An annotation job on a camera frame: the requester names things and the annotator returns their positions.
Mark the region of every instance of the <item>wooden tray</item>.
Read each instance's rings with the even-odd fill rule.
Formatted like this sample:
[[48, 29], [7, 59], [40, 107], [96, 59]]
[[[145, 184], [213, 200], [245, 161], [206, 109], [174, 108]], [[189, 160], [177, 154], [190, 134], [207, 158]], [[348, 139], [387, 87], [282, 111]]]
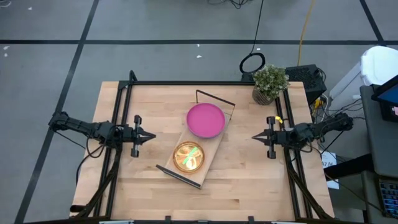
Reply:
[[[228, 102], [226, 100], [223, 100], [221, 98], [213, 96], [209, 93], [205, 93], [204, 91], [201, 91], [201, 90], [196, 90], [197, 103], [198, 103], [198, 93], [202, 93], [206, 96], [212, 97], [216, 100], [220, 100], [224, 103], [230, 104], [235, 107], [234, 103]], [[231, 120], [232, 114], [233, 114], [233, 110], [232, 110], [231, 114], [224, 112], [224, 115], [225, 115], [224, 130], [219, 135], [217, 135], [216, 137], [211, 138], [211, 139], [199, 138], [198, 136], [192, 134], [191, 131], [188, 129], [187, 124], [185, 124], [184, 130], [182, 131], [182, 134], [181, 134], [180, 138], [178, 139], [177, 144], [175, 145], [173, 150], [171, 150], [172, 153], [171, 153], [166, 165], [164, 167], [162, 167], [157, 164], [156, 167], [158, 169], [160, 169], [161, 171], [163, 171], [165, 174], [171, 175], [172, 177], [175, 177], [178, 180], [184, 181], [185, 183], [190, 184], [190, 185], [200, 189], [203, 185], [203, 181], [205, 181], [206, 174], [210, 168], [211, 162], [214, 159], [214, 156], [216, 154], [218, 146], [220, 145], [220, 142], [224, 136], [225, 130], [228, 127], [228, 123]], [[186, 142], [186, 141], [191, 141], [191, 142], [195, 142], [195, 143], [199, 144], [202, 147], [203, 152], [205, 154], [205, 160], [204, 160], [202, 166], [197, 171], [195, 171], [193, 173], [187, 173], [187, 172], [183, 172], [183, 171], [179, 170], [175, 166], [174, 161], [173, 161], [174, 149], [179, 144]]]

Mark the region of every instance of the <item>potted plant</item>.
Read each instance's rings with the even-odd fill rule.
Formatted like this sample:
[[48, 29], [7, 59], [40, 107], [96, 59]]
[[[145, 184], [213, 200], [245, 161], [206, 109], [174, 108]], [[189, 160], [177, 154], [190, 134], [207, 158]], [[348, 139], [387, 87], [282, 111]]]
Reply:
[[289, 76], [285, 68], [277, 68], [274, 65], [266, 65], [253, 75], [256, 82], [253, 88], [252, 97], [260, 105], [271, 104], [280, 91], [286, 90], [289, 86]]

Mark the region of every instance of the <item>wooden tabletop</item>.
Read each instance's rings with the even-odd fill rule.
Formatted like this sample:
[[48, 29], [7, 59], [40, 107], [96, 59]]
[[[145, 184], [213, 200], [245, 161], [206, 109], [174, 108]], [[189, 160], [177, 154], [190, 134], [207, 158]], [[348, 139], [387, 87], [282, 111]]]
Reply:
[[[117, 82], [103, 82], [93, 121], [111, 120]], [[252, 136], [267, 128], [266, 117], [275, 116], [275, 103], [257, 105], [252, 86], [133, 86], [128, 124], [134, 115], [142, 117], [144, 130], [157, 137], [140, 147], [139, 158], [130, 156], [131, 144], [124, 144], [112, 219], [164, 220], [239, 220], [254, 216], [258, 221], [294, 220], [283, 150], [275, 146], [277, 159], [268, 159], [268, 148]], [[185, 115], [195, 104], [195, 90], [203, 90], [236, 104], [228, 128], [207, 173], [202, 189], [196, 189], [158, 170], [166, 164], [185, 125]], [[118, 123], [121, 120], [122, 97]], [[289, 87], [290, 103], [296, 124], [311, 122], [302, 83]], [[219, 105], [223, 110], [230, 107]], [[94, 149], [98, 143], [89, 142]], [[302, 153], [309, 191], [331, 216], [329, 191], [319, 153]], [[85, 205], [98, 188], [103, 155], [89, 158], [81, 168], [73, 204]], [[298, 190], [301, 216], [305, 217]], [[104, 194], [104, 214], [108, 193]]]

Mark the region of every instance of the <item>green object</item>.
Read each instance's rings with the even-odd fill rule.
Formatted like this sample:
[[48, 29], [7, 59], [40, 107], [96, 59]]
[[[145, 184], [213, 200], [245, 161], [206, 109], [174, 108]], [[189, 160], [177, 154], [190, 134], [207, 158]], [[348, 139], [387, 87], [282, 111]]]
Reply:
[[260, 91], [265, 98], [274, 100], [279, 92], [286, 90], [289, 86], [289, 76], [285, 68], [277, 68], [274, 65], [266, 65], [253, 75], [256, 82], [255, 89]]
[[189, 158], [192, 157], [193, 153], [194, 153], [197, 149], [198, 149], [197, 147], [194, 147], [194, 148], [192, 149], [192, 151], [189, 153], [189, 155], [187, 156], [187, 158], [184, 159], [184, 161], [182, 162], [182, 164], [185, 165], [185, 164], [188, 162]]

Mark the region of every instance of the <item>pink plate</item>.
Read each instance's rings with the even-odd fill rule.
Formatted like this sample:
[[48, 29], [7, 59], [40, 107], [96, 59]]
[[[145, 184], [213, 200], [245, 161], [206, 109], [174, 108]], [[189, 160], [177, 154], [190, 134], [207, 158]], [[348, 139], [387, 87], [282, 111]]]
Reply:
[[201, 138], [213, 138], [224, 130], [225, 115], [216, 105], [199, 103], [187, 114], [189, 130]]

